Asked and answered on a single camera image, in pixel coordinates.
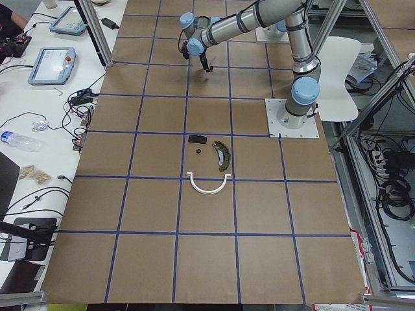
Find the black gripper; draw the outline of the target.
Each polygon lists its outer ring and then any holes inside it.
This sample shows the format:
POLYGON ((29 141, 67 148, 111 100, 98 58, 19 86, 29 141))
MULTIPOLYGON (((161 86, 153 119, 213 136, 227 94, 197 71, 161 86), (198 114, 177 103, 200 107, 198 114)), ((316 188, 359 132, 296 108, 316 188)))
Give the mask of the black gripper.
POLYGON ((206 54, 205 53, 201 54, 199 56, 199 59, 200 59, 200 63, 204 67, 205 72, 213 71, 213 66, 212 65, 209 65, 208 66, 208 60, 206 58, 206 54))

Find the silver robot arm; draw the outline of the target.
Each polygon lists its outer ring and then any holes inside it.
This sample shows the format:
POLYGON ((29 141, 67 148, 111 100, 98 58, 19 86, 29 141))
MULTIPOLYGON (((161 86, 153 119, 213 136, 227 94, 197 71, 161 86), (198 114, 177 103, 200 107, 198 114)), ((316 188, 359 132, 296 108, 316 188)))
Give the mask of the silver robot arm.
POLYGON ((199 58, 203 70, 208 73, 213 70, 206 57, 208 48, 258 28, 286 34, 287 45, 273 44, 268 51, 271 56, 283 59, 287 58, 285 52, 291 52, 293 81, 290 95, 278 110, 277 118, 285 128, 297 130, 311 117, 309 110, 320 94, 321 64, 310 39, 309 7, 308 1, 255 1, 224 18, 185 12, 179 23, 186 40, 178 50, 185 59, 199 58))

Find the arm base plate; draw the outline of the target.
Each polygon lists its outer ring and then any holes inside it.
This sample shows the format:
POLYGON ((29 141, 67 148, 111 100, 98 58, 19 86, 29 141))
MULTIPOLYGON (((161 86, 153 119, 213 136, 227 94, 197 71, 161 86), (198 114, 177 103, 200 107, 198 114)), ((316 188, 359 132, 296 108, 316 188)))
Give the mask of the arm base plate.
POLYGON ((304 116, 294 116, 286 111, 286 99, 266 98, 265 107, 268 136, 271 138, 318 139, 319 133, 313 109, 304 116))
POLYGON ((262 43, 289 44, 288 33, 278 30, 275 25, 256 28, 255 36, 256 40, 262 43))

